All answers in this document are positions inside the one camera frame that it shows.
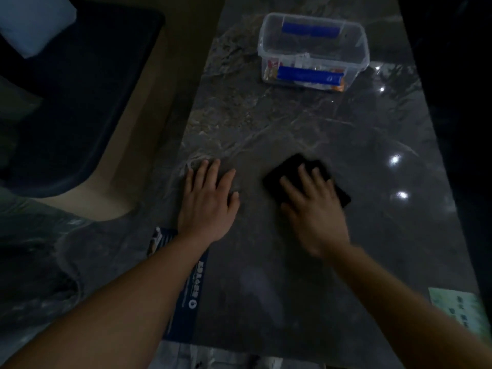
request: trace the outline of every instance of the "hand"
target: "hand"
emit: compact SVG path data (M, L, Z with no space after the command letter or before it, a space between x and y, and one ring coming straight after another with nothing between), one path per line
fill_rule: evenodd
M186 175L184 197L178 216L178 232L192 233L207 245L220 240L231 228L239 209L239 193L234 192L229 206L227 196L236 170L227 172L216 187L220 160L216 159L207 172L208 161L198 168L193 184L193 170Z
M313 256L327 258L339 248L350 245L345 215L340 206L332 180L324 181L318 168L312 177L304 164L299 166L299 177L306 195L299 192L283 176L280 184L294 207L282 203L301 245Z

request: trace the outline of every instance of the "table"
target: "table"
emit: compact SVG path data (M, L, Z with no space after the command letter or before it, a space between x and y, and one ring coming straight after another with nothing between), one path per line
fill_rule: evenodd
M267 12L362 23L371 64L345 93L270 86L256 55ZM196 344L334 366L401 367L363 306L298 246L261 178L301 152L327 163L352 197L353 242L428 298L477 293L475 276L396 0L226 0L167 183L175 225L187 166L237 169L242 206L212 245Z

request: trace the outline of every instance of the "finger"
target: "finger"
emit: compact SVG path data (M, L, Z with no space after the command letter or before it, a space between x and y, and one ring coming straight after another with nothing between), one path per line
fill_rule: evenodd
M217 184L217 174L218 174L219 166L220 166L220 159L214 160L209 168L209 171L207 172L207 178L205 179L206 188L215 190Z
M227 215L234 221L239 210L241 201L239 200L239 193L234 192L231 196L231 202L229 202L229 207L227 208Z
M329 179L326 182L326 186L328 188L328 191L330 192L330 197L332 199L338 200L338 196L336 195L336 191L335 191L335 183L333 182L333 179Z
M321 195L326 197L329 194L328 187L326 186L326 182L324 181L323 176L321 176L321 173L319 172L319 168L318 167L313 168L311 174L314 180L314 184L318 189L318 192L320 192Z
M203 160L202 164L200 164L200 168L196 171L195 176L195 185L193 186L193 190L200 190L203 187L203 179L205 178L205 172L207 171L207 166L209 161L206 159Z
M225 199L227 199L227 196L229 195L229 191L231 190L232 180L234 179L235 175L236 175L236 170L233 168L230 171L228 171L224 176L222 176L222 179L220 179L218 183L217 192Z
M306 197L304 196L304 194L298 191L297 188L293 186L292 183L285 176L282 176L280 178L280 185L282 185L283 190L285 190L296 208L299 209L305 204Z
M193 189L193 170L191 168L188 169L186 172L186 178L184 180L184 194L183 198L188 197L188 195L191 193L191 190Z
M304 187L304 191L306 192L306 195L309 198L316 198L318 195L318 192L316 190L316 185L314 185L311 176L309 176L308 172L306 171L306 166L304 165L304 163L301 164L297 170L299 173L299 177L301 178L301 181L303 183L303 187Z
M280 209L283 213L285 213L285 216L289 219L290 223L294 225L294 223L297 221L296 211L294 211L294 209L287 203L282 203L280 205Z

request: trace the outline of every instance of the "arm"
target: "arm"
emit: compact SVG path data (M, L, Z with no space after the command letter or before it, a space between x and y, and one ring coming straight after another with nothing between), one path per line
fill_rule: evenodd
M220 161L188 171L179 235L55 321L4 365L18 368L145 368L162 339L178 295L206 248L232 226L239 208L227 196L234 170L216 188Z
M280 183L293 202L282 210L301 245L350 286L406 367L492 367L489 347L350 244L331 180L324 181L317 169L309 176L304 166L299 175L306 195L285 177Z

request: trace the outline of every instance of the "reflected light spot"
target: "reflected light spot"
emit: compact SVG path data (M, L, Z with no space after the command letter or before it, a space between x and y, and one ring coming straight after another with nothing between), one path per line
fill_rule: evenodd
M402 157L402 156L401 156L401 155L399 155L399 154L393 155L393 156L390 158L390 166L394 166L394 165L396 165L396 164L399 162L399 160L401 159L401 157Z
M406 200L406 199L408 199L409 195L407 192L399 191L399 192L397 192L397 197L400 199Z

